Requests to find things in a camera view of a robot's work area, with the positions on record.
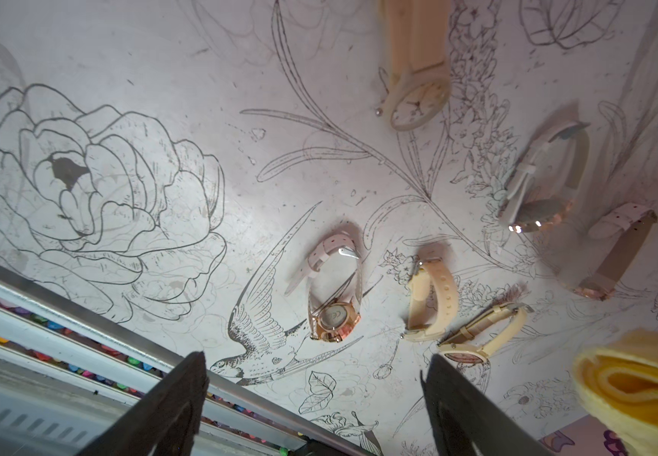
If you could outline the square silver face watch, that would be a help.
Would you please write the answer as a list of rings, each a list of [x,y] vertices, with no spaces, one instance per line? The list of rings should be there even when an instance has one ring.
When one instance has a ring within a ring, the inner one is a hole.
[[[310,338],[340,343],[361,320],[361,256],[353,238],[337,232],[306,255],[285,288],[306,294]]]

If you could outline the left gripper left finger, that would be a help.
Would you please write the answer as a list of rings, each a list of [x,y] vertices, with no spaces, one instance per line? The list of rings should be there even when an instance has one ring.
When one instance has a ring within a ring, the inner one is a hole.
[[[190,455],[209,376],[205,355],[190,353],[81,455]]]

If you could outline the yellow cleaning cloth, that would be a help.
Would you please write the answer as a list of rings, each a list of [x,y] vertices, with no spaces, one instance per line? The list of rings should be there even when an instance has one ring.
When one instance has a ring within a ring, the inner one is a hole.
[[[581,406],[630,455],[658,455],[658,332],[634,330],[580,353],[571,376]]]

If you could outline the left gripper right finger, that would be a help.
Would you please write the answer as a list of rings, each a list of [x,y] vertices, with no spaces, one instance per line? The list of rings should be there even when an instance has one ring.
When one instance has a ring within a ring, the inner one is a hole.
[[[444,356],[433,356],[420,382],[440,455],[549,454]]]

